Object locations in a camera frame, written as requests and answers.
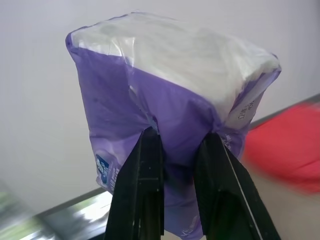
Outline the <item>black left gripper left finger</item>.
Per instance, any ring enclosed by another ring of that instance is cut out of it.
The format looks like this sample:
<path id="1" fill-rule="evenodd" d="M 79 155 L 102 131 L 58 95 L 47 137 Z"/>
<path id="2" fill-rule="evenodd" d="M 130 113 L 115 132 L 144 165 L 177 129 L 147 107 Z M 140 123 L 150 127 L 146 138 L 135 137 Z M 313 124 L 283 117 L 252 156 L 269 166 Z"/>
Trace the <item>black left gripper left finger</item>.
<path id="1" fill-rule="evenodd" d="M 104 240 L 161 240 L 163 156 L 161 137 L 147 128 L 117 175 Z"/>

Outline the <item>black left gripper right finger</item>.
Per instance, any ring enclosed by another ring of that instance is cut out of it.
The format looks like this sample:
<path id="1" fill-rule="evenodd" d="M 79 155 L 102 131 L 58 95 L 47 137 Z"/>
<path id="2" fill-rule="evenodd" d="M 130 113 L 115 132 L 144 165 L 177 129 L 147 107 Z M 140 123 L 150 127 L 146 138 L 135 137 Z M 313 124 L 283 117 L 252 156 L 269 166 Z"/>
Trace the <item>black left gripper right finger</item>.
<path id="1" fill-rule="evenodd" d="M 206 240 L 281 240 L 247 169 L 210 133 L 194 158 L 194 187 Z"/>

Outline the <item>purple tissue pack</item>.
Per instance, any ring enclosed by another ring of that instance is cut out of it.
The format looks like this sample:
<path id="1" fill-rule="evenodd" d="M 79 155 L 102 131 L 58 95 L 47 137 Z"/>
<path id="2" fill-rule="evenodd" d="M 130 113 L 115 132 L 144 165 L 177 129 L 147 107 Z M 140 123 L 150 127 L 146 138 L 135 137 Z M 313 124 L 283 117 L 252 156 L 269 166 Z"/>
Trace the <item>purple tissue pack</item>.
<path id="1" fill-rule="evenodd" d="M 193 156 L 217 133 L 237 158 L 279 59 L 245 40 L 172 18 L 132 12 L 84 26 L 65 39 L 80 85 L 97 183 L 114 192 L 142 131 L 153 128 L 166 153 L 164 228 L 203 237 Z"/>

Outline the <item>red cloth item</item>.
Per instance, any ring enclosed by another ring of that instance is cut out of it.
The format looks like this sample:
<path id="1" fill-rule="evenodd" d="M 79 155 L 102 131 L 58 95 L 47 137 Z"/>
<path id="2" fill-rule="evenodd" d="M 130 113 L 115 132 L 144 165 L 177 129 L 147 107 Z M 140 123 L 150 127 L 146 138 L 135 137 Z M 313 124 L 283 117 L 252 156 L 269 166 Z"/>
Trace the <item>red cloth item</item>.
<path id="1" fill-rule="evenodd" d="M 250 130 L 244 160 L 269 178 L 320 194 L 320 104 L 295 105 Z"/>

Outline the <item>glossy printed flat item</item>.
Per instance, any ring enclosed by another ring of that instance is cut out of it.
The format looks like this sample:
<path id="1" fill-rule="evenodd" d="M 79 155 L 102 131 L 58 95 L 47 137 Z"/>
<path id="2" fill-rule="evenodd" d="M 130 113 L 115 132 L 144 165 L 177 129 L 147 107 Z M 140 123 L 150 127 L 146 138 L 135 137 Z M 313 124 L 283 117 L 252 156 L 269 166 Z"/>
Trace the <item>glossy printed flat item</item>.
<path id="1" fill-rule="evenodd" d="M 101 192 L 37 217 L 56 235 L 55 240 L 104 240 L 112 197 L 109 192 Z"/>

